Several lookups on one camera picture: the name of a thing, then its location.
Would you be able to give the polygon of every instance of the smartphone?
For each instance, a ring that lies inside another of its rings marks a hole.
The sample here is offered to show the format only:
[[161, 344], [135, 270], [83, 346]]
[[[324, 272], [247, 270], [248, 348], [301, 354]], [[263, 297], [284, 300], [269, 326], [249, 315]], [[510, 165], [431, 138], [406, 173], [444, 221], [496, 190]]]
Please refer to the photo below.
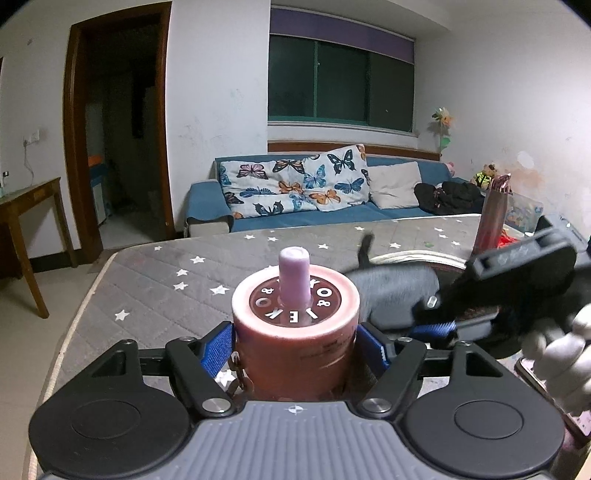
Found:
[[565, 413], [557, 404], [554, 402], [554, 399], [550, 397], [549, 393], [546, 391], [546, 387], [544, 385], [544, 381], [540, 380], [538, 377], [535, 376], [533, 372], [534, 361], [528, 360], [526, 358], [521, 357], [517, 360], [515, 364], [515, 370], [518, 375], [523, 378], [527, 383], [529, 383], [532, 387], [534, 387], [538, 393], [542, 394], [545, 398], [547, 398], [554, 406], [560, 410], [562, 413], [562, 418], [564, 420], [564, 424], [573, 434], [573, 437], [582, 443], [587, 443], [591, 440], [591, 411], [584, 411], [580, 417], [572, 416], [568, 413]]

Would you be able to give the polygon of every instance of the black jacket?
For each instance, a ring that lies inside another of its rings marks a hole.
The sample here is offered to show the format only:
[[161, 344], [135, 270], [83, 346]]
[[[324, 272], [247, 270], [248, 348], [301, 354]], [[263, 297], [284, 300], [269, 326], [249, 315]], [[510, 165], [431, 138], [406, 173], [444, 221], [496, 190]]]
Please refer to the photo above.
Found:
[[419, 183], [414, 188], [418, 206], [435, 215], [459, 215], [482, 213], [484, 197], [472, 183], [444, 181], [440, 189], [428, 183]]

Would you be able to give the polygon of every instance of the window sill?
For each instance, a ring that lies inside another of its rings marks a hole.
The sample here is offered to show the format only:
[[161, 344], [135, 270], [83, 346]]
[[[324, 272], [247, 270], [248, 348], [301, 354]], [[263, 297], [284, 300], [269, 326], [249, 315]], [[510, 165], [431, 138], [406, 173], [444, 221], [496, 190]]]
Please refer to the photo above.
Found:
[[369, 125], [341, 124], [331, 122], [309, 122], [292, 120], [269, 120], [269, 127], [313, 127], [313, 128], [339, 128], [344, 130], [357, 130], [362, 132], [374, 132], [380, 134], [403, 135], [405, 137], [418, 138], [418, 135], [412, 132], [403, 132], [400, 130], [390, 130], [388, 128], [370, 127]]

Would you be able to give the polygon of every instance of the butterfly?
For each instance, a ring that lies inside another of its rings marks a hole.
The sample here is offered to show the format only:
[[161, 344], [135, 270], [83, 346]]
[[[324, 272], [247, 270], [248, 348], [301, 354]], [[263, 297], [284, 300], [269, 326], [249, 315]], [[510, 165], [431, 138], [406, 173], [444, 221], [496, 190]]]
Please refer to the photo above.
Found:
[[321, 205], [326, 205], [329, 202], [340, 203], [340, 197], [336, 192], [330, 189], [326, 194], [324, 193], [310, 193], [310, 198], [316, 200]]
[[250, 198], [254, 197], [255, 195], [276, 195], [269, 189], [259, 189], [256, 187], [248, 187], [246, 190], [241, 191], [238, 195], [242, 198]]
[[294, 204], [294, 212], [299, 212], [304, 202], [313, 205], [310, 199], [301, 193], [290, 193], [290, 199]]
[[324, 165], [321, 165], [318, 167], [318, 170], [316, 170], [315, 176], [304, 173], [304, 185], [307, 189], [313, 189], [317, 185], [320, 188], [323, 188], [326, 186], [326, 180], [324, 177], [326, 177], [326, 173], [324, 172]]
[[365, 160], [365, 145], [363, 145], [363, 144], [357, 145], [357, 150], [359, 150], [359, 154], [361, 155], [361, 160]]
[[337, 183], [335, 185], [335, 189], [340, 190], [344, 194], [349, 194], [351, 192], [361, 192], [361, 186], [364, 182], [365, 180], [362, 177], [359, 177], [357, 180], [354, 181]]
[[273, 173], [277, 173], [287, 167], [293, 168], [302, 175], [304, 174], [304, 163], [301, 160], [277, 160], [273, 167]]
[[355, 163], [353, 163], [353, 150], [351, 149], [347, 150], [342, 160], [332, 153], [328, 153], [326, 156], [332, 162], [336, 174], [341, 173], [343, 167], [347, 167], [349, 170], [355, 169]]
[[267, 177], [267, 174], [265, 173], [265, 167], [263, 167], [260, 163], [240, 165], [240, 170], [238, 171], [237, 177], [239, 179], [242, 177], [256, 177], [258, 179], [269, 180], [269, 177]]
[[227, 204], [234, 203], [235, 205], [238, 205], [240, 203], [244, 203], [241, 199], [239, 199], [232, 192], [226, 192], [223, 194], [223, 196], [226, 199]]
[[271, 207], [263, 207], [263, 205], [260, 203], [255, 203], [254, 205], [256, 212], [262, 217], [279, 215], [281, 212], [283, 212], [283, 204], [281, 202], [275, 202], [273, 204], [273, 210], [271, 210]]
[[229, 187], [232, 184], [228, 174], [226, 173], [226, 167], [223, 165], [220, 165], [220, 184], [222, 187]]
[[289, 192], [303, 193], [304, 192], [304, 190], [301, 188], [301, 185], [299, 183], [295, 182], [290, 185], [288, 183], [285, 183], [283, 180], [279, 181], [279, 191], [281, 193], [289, 193]]

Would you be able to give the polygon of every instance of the wooden desk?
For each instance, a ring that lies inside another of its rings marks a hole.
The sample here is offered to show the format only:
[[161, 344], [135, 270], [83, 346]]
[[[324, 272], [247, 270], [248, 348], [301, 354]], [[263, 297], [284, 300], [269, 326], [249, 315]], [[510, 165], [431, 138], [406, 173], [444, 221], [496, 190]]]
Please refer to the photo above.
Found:
[[22, 237], [21, 224], [18, 221], [18, 217], [35, 205], [41, 203], [43, 200], [52, 196], [56, 204], [58, 223], [61, 227], [63, 240], [66, 243], [66, 249], [70, 256], [72, 267], [77, 267], [78, 263], [74, 256], [72, 239], [66, 223], [66, 214], [64, 213], [64, 206], [61, 202], [59, 177], [44, 183], [38, 183], [26, 189], [17, 190], [16, 192], [9, 193], [0, 198], [0, 223], [6, 223], [8, 225], [14, 250], [17, 254], [18, 261], [21, 264], [22, 273], [29, 284], [29, 289], [37, 304], [39, 316], [44, 319], [49, 317], [49, 312], [47, 311], [47, 307], [41, 296], [41, 291], [35, 280], [35, 275], [33, 274], [33, 268], [31, 267], [31, 262], [27, 255], [27, 246]]

